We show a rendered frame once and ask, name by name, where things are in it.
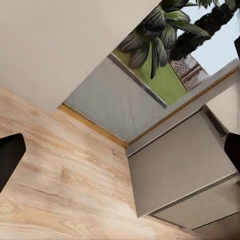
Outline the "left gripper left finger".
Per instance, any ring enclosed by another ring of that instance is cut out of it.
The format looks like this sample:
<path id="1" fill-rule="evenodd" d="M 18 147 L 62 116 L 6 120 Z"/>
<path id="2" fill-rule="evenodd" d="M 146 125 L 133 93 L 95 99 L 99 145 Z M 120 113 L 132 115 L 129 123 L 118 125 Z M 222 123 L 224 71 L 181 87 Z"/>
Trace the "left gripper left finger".
<path id="1" fill-rule="evenodd" d="M 22 133 L 0 138 L 0 193 L 26 153 Z"/>

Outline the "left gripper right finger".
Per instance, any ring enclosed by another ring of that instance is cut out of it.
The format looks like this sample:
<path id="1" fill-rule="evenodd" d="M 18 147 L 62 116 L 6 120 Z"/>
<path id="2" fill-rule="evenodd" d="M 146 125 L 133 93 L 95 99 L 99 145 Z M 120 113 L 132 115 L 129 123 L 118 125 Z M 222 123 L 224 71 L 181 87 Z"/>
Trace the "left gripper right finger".
<path id="1" fill-rule="evenodd" d="M 240 135 L 230 132 L 225 141 L 224 151 L 240 172 Z"/>

